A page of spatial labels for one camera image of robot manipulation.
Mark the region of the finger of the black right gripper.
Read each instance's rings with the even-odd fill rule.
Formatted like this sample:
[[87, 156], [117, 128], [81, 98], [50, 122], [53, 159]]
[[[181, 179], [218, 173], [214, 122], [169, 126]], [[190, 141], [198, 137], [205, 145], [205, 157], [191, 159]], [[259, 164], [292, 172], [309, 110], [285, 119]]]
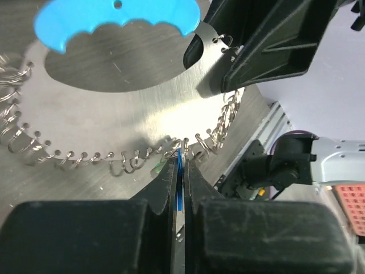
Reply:
[[201, 38], [195, 35], [186, 49], [183, 56], [183, 65], [185, 69], [190, 68], [200, 60], [204, 51], [204, 45]]
[[337, 1], [212, 1], [204, 21], [221, 56], [211, 91], [305, 74], [337, 10]]

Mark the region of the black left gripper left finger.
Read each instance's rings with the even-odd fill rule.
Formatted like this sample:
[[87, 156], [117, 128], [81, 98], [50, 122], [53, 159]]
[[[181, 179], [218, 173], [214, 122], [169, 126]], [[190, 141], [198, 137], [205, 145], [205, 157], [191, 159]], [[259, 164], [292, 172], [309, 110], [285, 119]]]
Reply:
[[2, 273], [171, 273], [179, 162], [128, 200], [16, 206], [1, 228]]

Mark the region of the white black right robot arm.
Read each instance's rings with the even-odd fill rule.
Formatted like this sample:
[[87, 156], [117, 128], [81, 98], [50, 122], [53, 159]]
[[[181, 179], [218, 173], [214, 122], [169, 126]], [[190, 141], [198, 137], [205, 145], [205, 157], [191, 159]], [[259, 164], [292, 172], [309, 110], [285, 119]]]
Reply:
[[[307, 73], [330, 21], [346, 5], [347, 1], [213, 1], [204, 22], [220, 38], [229, 38], [228, 52], [239, 49], [217, 79], [221, 92]], [[294, 183], [310, 185], [316, 140], [312, 133], [286, 134], [267, 155], [254, 141], [219, 178], [218, 192], [236, 198], [242, 188], [274, 187], [281, 193]]]

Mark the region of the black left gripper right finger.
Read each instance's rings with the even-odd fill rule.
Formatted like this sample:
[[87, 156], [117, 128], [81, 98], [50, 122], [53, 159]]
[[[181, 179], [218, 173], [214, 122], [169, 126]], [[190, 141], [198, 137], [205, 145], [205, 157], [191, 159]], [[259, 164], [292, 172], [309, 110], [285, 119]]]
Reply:
[[187, 161], [186, 273], [351, 273], [354, 259], [321, 203], [223, 197]]

